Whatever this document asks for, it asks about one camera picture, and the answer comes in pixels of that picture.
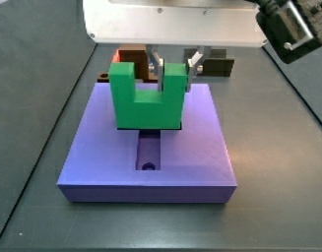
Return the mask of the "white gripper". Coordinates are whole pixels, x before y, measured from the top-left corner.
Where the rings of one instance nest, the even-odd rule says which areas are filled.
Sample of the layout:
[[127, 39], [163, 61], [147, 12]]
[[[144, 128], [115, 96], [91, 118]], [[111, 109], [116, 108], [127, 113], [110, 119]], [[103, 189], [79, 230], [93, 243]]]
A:
[[211, 46], [259, 47], [266, 37], [246, 0], [83, 0], [85, 30], [99, 43], [143, 43], [163, 91], [164, 59], [155, 44], [200, 45], [187, 58], [187, 87]]

